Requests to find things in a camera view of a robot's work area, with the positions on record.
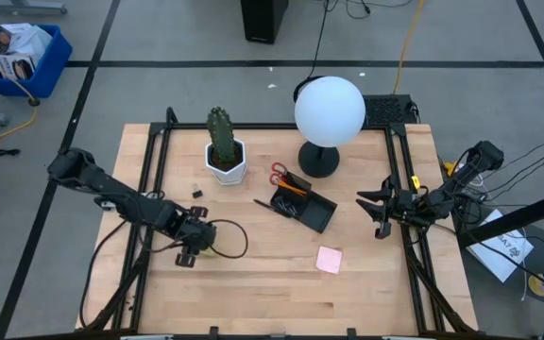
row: scissors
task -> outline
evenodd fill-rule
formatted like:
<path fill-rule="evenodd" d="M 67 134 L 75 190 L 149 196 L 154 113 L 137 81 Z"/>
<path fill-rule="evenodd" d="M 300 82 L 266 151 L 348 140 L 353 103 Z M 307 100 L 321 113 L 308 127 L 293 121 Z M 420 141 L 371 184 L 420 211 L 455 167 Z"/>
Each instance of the scissors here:
<path fill-rule="evenodd" d="M 306 192 L 303 191 L 303 190 L 300 190 L 296 187 L 293 187 L 289 184 L 287 184 L 287 179 L 286 179 L 286 176 L 287 176 L 287 167 L 284 166 L 282 163 L 280 162 L 273 162 L 272 163 L 272 174 L 270 175 L 270 183 L 272 185 L 278 185 L 280 187 L 283 187 L 285 189 L 289 189 L 291 190 L 292 192 L 300 195 L 300 196 L 305 196 L 306 195 Z"/>

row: white globe lamp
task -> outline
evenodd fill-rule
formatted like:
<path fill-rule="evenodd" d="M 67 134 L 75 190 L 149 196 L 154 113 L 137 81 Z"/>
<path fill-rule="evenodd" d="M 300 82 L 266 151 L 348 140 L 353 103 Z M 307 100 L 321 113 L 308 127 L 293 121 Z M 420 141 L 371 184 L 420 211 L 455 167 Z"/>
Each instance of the white globe lamp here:
<path fill-rule="evenodd" d="M 358 88 L 338 76 L 323 76 L 305 86 L 295 104 L 295 121 L 308 140 L 299 150 L 299 166 L 314 178 L 339 165 L 337 146 L 349 143 L 365 122 L 365 100 Z"/>

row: gray floor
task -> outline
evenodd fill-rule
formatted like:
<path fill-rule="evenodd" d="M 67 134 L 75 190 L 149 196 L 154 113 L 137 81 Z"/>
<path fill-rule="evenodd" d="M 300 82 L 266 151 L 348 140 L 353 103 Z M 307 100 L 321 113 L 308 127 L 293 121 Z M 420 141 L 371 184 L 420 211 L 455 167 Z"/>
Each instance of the gray floor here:
<path fill-rule="evenodd" d="M 110 3 L 67 1 L 66 17 L 0 14 L 0 24 L 60 25 L 74 47 L 71 59 L 90 60 Z M 544 39 L 544 1 L 526 3 Z M 402 8 L 373 8 L 370 18 L 352 20 L 339 4 L 327 18 L 319 58 L 397 60 L 416 7 L 414 1 Z M 318 1 L 292 1 L 277 43 L 262 45 L 244 40 L 237 0 L 122 0 L 102 60 L 309 60 L 321 15 Z M 516 2 L 507 0 L 429 0 L 407 59 L 542 60 Z M 99 68 L 73 145 L 91 150 L 110 171 L 123 125 L 161 120 L 167 106 L 182 122 L 202 122 L 215 105 L 225 107 L 235 122 L 290 122 L 291 94 L 308 72 L 299 67 Z M 60 147 L 85 73 L 86 68 L 67 68 L 36 122 L 0 141 L 0 148 L 23 150 L 16 158 L 0 158 L 0 309 L 42 199 L 45 166 Z M 365 94 L 388 94 L 396 76 L 393 68 L 318 68 L 315 73 L 349 79 Z M 508 160 L 544 141 L 544 69 L 407 68 L 399 92 L 418 103 L 445 160 L 455 160 L 480 140 L 495 143 Z M 25 102 L 0 96 L 0 111 L 10 115 L 12 126 L 30 116 Z M 534 157 L 542 155 L 544 148 Z M 486 186 L 505 182 L 532 160 L 497 174 Z M 542 197 L 544 168 L 499 201 Z M 74 327 L 100 215 L 88 197 L 57 191 L 8 336 Z M 544 222 L 538 225 L 544 228 Z M 468 255 L 464 262 L 482 330 L 541 333 L 542 304 L 520 302 L 520 292 L 502 290 Z"/>

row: yellow cable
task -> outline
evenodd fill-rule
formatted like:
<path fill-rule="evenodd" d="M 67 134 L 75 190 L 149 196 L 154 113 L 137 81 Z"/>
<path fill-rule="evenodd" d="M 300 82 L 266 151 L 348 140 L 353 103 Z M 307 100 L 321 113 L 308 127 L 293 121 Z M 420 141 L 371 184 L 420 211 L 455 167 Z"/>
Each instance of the yellow cable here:
<path fill-rule="evenodd" d="M 396 94 L 396 91 L 400 86 L 400 81 L 402 79 L 402 64 L 404 63 L 404 55 L 406 54 L 409 43 L 411 43 L 411 39 L 413 39 L 413 34 L 415 33 L 415 28 L 417 27 L 417 21 L 419 20 L 419 14 L 421 14 L 421 9 L 423 8 L 424 3 L 425 0 L 419 0 L 419 4 L 416 7 L 415 17 L 413 18 L 413 22 L 411 23 L 411 27 L 409 28 L 408 33 L 406 34 L 406 39 L 404 39 L 404 43 L 402 44 L 400 62 L 398 63 L 398 74 L 396 75 L 396 84 L 394 84 L 394 92 L 392 92 L 392 94 Z"/>
<path fill-rule="evenodd" d="M 25 94 L 27 94 L 31 100 L 35 100 L 35 97 L 27 89 L 25 89 L 24 86 L 20 85 L 18 81 L 16 81 L 15 79 L 9 79 L 9 80 L 11 80 L 14 84 L 16 84 L 16 86 L 18 86 L 22 91 L 24 91 Z M 35 120 L 36 117 L 37 117 L 37 107 L 34 107 L 33 114 L 30 116 L 30 119 L 26 123 L 0 134 L 0 139 L 10 135 L 11 133 L 15 131 L 26 128 L 29 125 L 33 124 L 33 121 Z"/>

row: black pen holder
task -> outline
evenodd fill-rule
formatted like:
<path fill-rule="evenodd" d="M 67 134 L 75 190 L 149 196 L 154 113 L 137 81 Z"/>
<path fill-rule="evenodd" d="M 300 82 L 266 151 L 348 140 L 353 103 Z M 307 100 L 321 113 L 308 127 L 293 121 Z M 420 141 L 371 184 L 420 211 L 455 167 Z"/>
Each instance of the black pen holder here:
<path fill-rule="evenodd" d="M 300 195 L 279 186 L 270 199 L 270 205 L 291 214 L 306 227 L 322 233 L 329 224 L 337 204 L 312 191 L 310 182 L 291 172 L 287 172 L 284 179 L 288 185 L 306 194 Z"/>

